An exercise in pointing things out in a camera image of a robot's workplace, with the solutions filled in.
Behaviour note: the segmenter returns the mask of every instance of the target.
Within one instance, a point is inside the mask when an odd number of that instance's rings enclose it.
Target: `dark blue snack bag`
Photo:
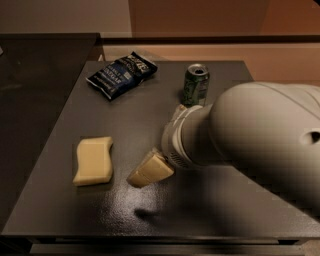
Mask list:
[[[157,69],[153,62],[132,52],[108,64],[86,80],[113,100],[153,75]]]

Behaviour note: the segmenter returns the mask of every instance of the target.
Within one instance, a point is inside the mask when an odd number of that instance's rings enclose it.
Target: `wall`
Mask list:
[[[0,33],[103,37],[320,34],[313,0],[0,0]]]
[[[0,33],[104,32],[131,37],[127,0],[0,0]]]

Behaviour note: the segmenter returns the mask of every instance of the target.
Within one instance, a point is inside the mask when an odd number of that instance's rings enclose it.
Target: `sponge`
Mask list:
[[[77,147],[78,171],[73,179],[76,186],[107,183],[113,173],[109,150],[111,137],[83,139]]]
[[[143,161],[134,169],[127,182],[136,188],[142,188],[151,183],[158,182],[174,174],[174,169],[170,166],[163,155],[154,148]]]

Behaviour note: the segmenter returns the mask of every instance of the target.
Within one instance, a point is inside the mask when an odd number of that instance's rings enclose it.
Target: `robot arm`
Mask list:
[[[320,213],[320,88],[246,83],[213,105],[183,111],[162,140],[172,165],[179,168],[177,159],[188,169],[231,164]]]

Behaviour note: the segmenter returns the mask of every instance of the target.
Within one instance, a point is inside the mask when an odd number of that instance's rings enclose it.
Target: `table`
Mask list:
[[[0,232],[96,39],[0,35]]]
[[[180,103],[192,62],[158,62],[149,79],[109,102],[85,81],[104,62],[87,62],[2,231],[41,239],[318,238],[320,224],[232,166],[175,175],[142,189],[126,178],[154,146]],[[252,81],[242,61],[203,62],[211,72],[207,104]],[[83,138],[112,136],[109,184],[75,187],[75,149]]]

